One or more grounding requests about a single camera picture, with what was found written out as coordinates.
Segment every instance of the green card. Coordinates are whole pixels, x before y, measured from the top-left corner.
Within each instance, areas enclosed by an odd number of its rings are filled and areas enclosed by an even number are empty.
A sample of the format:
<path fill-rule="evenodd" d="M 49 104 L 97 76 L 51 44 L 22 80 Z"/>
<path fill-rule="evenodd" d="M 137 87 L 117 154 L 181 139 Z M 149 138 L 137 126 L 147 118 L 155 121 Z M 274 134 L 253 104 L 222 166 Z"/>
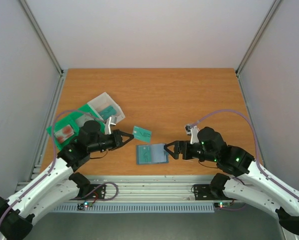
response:
<path fill-rule="evenodd" d="M 134 126 L 133 135 L 135 139 L 141 140 L 146 143 L 151 142 L 152 132 L 139 126 Z"/>

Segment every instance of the red object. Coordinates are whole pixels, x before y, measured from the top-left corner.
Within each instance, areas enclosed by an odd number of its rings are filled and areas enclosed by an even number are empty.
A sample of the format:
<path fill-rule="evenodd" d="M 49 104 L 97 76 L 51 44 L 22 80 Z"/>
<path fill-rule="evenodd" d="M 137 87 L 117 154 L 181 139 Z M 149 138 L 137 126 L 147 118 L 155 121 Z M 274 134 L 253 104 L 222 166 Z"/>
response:
<path fill-rule="evenodd" d="M 64 135 L 70 135 L 73 132 L 73 128 L 71 126 L 66 126 L 62 129 L 62 133 Z"/>
<path fill-rule="evenodd" d="M 65 138 L 64 138 L 63 136 L 58 136 L 58 137 L 57 137 L 57 141 L 58 141 L 60 144 L 62 144 L 62 143 L 64 143 Z"/>

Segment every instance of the wire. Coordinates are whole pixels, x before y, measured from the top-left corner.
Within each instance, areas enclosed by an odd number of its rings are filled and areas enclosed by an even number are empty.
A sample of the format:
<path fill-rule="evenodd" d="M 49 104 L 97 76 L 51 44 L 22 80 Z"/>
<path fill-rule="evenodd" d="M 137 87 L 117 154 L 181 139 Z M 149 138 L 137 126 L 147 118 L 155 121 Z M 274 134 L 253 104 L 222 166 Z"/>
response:
<path fill-rule="evenodd" d="M 206 166 L 206 165 L 204 165 L 204 164 L 201 164 L 200 160 L 198 160 L 198 163 L 199 163 L 200 165 L 202 165 L 203 167 L 205 167 L 205 168 L 218 169 L 218 167 L 215 167 L 215 166 Z"/>
<path fill-rule="evenodd" d="M 112 197 L 110 197 L 110 198 L 106 198 L 106 199 L 98 199 L 98 200 L 99 200 L 99 201 L 103 201 L 103 202 L 111 201 L 111 200 L 113 200 L 114 198 L 116 198 L 117 195 L 119 194 L 119 186 L 117 186 L 117 184 L 115 184 L 114 182 L 111 182 L 111 181 L 107 181 L 107 182 L 104 182 L 104 183 L 98 185 L 97 187 L 95 187 L 92 191 L 90 191 L 89 193 L 87 193 L 87 194 L 86 194 L 85 196 L 83 196 L 83 197 L 75 197 L 75 198 L 73 198 L 73 199 L 71 199 L 71 200 L 82 200 L 82 199 L 86 198 L 87 196 L 91 195 L 92 193 L 94 193 L 97 189 L 99 189 L 99 188 L 105 186 L 106 184 L 111 184 L 111 185 L 113 185 L 113 186 L 115 187 L 116 192 L 115 192 L 114 196 L 112 196 Z"/>
<path fill-rule="evenodd" d="M 212 115 L 218 114 L 218 113 L 224 113 L 224 112 L 229 112 L 229 113 L 234 113 L 237 114 L 239 116 L 241 116 L 242 118 L 245 119 L 245 121 L 248 123 L 252 133 L 253 133 L 253 137 L 254 137 L 254 145 L 255 145 L 255 152 L 256 152 L 256 166 L 258 168 L 258 170 L 266 177 L 268 178 L 270 181 L 272 181 L 275 185 L 277 185 L 278 187 L 280 187 L 281 189 L 283 189 L 285 192 L 287 192 L 288 194 L 290 194 L 291 196 L 293 196 L 295 199 L 297 199 L 299 201 L 299 196 L 297 196 L 295 193 L 293 193 L 292 191 L 290 191 L 287 187 L 285 187 L 284 185 L 282 185 L 281 183 L 279 183 L 277 180 L 275 180 L 273 177 L 269 176 L 263 169 L 260 163 L 260 159 L 259 159 L 259 146 L 258 146 L 258 140 L 256 138 L 256 132 L 255 129 L 252 126 L 251 121 L 244 116 L 241 112 L 233 110 L 233 109 L 220 109 L 220 110 L 216 110 L 213 111 L 207 115 L 205 115 L 204 117 L 202 117 L 200 120 L 196 121 L 195 123 L 189 125 L 190 128 L 193 128 L 195 126 L 197 126 L 199 123 L 201 123 L 203 120 L 209 118 Z"/>
<path fill-rule="evenodd" d="M 238 177 L 233 177 L 232 179 L 239 180 L 243 185 L 245 185 L 245 183 L 241 179 L 239 179 Z"/>
<path fill-rule="evenodd" d="M 226 210 L 226 211 L 232 211 L 232 212 L 236 212 L 236 211 L 240 211 L 243 210 L 247 207 L 247 204 L 244 203 L 243 206 L 239 207 L 239 208 L 231 208 L 231 207 L 215 207 L 215 209 L 217 210 Z"/>
<path fill-rule="evenodd" d="M 94 201 L 91 203 L 91 205 L 93 205 L 96 200 L 99 198 L 99 195 L 97 194 L 97 192 L 94 192 L 95 193 L 95 198 L 94 198 Z"/>
<path fill-rule="evenodd" d="M 89 159 L 102 159 L 108 154 L 108 151 L 106 150 L 106 153 L 103 156 L 98 156 L 98 157 L 90 157 Z"/>
<path fill-rule="evenodd" d="M 59 119 L 60 116 L 62 116 L 63 114 L 66 114 L 66 113 L 73 113 L 73 112 L 77 112 L 77 113 L 81 113 L 81 114 L 85 114 L 85 115 L 88 115 L 90 116 L 91 118 L 95 119 L 95 120 L 98 120 L 102 123 L 105 123 L 104 120 L 98 118 L 98 117 L 95 117 L 93 115 L 91 115 L 90 113 L 88 112 L 84 112 L 84 111 L 80 111 L 80 110 L 77 110 L 77 109 L 71 109 L 71 110 L 66 110 L 66 111 L 62 111 L 60 114 L 58 114 L 56 117 L 55 117 L 55 120 L 53 121 L 52 123 L 52 126 L 51 126 L 51 139 L 52 139 L 52 145 L 53 145 L 53 161 L 51 163 L 51 166 L 49 168 L 49 170 L 47 170 L 47 173 L 44 174 L 39 180 L 37 180 L 32 186 L 30 186 L 26 191 L 23 192 L 23 194 L 21 194 L 18 198 L 18 200 L 15 200 L 13 203 L 11 203 L 11 205 L 5 210 L 5 212 L 2 214 L 2 216 L 0 217 L 0 228 L 1 228 L 1 225 L 2 225 L 2 222 L 4 220 L 4 218 L 6 217 L 6 215 L 9 213 L 9 211 L 18 203 L 21 201 L 22 198 L 24 198 L 26 196 L 26 194 L 28 194 L 33 188 L 35 188 L 41 181 L 43 181 L 50 173 L 51 171 L 53 170 L 55 164 L 56 164 L 56 156 L 57 156 L 57 153 L 56 153 L 56 144 L 55 144 L 55 137 L 54 137 L 54 128 L 55 128 L 55 124 L 57 123 L 57 120 Z"/>

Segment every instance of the black cable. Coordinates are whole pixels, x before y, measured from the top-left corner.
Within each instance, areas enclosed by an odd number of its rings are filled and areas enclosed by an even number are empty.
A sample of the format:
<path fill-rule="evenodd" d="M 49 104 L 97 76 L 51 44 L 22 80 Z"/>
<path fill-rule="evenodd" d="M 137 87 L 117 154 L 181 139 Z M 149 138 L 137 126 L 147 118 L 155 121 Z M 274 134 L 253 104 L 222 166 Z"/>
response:
<path fill-rule="evenodd" d="M 98 157 L 90 157 L 89 159 L 102 159 L 108 154 L 108 151 L 106 150 L 106 153 L 103 156 L 98 156 Z"/>
<path fill-rule="evenodd" d="M 201 162 L 200 162 L 200 160 L 198 160 L 198 163 L 200 164 L 200 165 L 202 165 L 203 167 L 205 167 L 205 168 L 210 168 L 210 169 L 218 169 L 218 167 L 216 166 L 205 166 L 204 164 L 201 164 Z"/>

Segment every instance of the teal card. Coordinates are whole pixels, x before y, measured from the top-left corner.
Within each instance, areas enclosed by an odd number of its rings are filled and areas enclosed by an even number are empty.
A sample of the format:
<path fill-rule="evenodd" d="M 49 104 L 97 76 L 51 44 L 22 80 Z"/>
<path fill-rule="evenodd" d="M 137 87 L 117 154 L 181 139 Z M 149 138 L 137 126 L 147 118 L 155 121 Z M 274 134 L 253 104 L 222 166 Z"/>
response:
<path fill-rule="evenodd" d="M 134 126 L 133 135 L 135 139 L 141 140 L 146 143 L 151 142 L 152 132 L 139 126 Z"/>
<path fill-rule="evenodd" d="M 136 149 L 137 152 L 137 164 L 151 164 L 152 154 L 150 146 L 142 145 Z"/>
<path fill-rule="evenodd" d="M 107 120 L 110 116 L 115 115 L 117 112 L 113 106 L 108 106 L 104 108 L 102 111 L 99 112 L 99 115 L 104 119 Z"/>

